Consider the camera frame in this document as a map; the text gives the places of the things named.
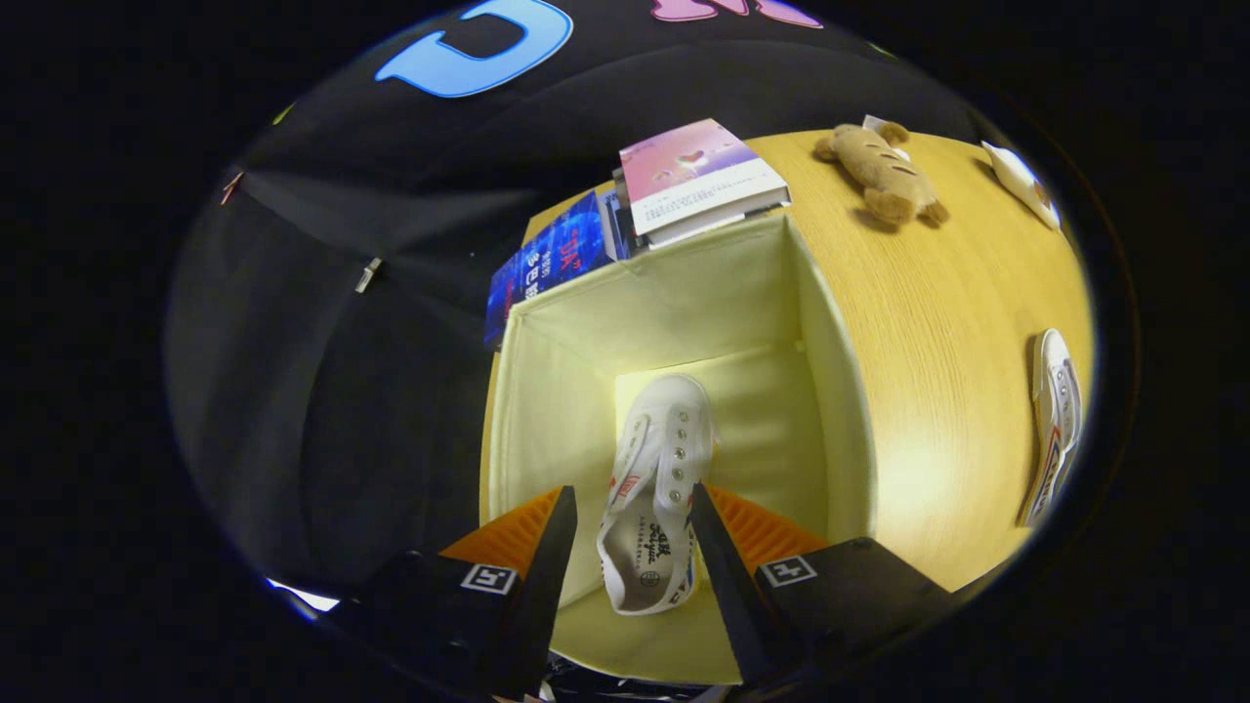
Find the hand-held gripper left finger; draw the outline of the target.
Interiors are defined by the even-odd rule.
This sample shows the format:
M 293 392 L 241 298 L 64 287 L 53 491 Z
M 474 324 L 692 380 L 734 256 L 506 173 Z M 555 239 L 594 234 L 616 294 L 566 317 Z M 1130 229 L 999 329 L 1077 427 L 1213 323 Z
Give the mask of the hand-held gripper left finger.
M 578 524 L 564 485 L 432 555 L 402 553 L 335 605 L 332 629 L 436 699 L 534 698 Z

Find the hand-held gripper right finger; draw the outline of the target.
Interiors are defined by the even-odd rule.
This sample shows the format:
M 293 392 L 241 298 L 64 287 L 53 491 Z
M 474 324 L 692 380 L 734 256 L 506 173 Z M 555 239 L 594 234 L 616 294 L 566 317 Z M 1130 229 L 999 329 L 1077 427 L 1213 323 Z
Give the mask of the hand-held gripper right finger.
M 954 597 L 868 537 L 830 543 L 726 489 L 692 487 L 692 533 L 745 685 L 816 685 L 915 635 Z

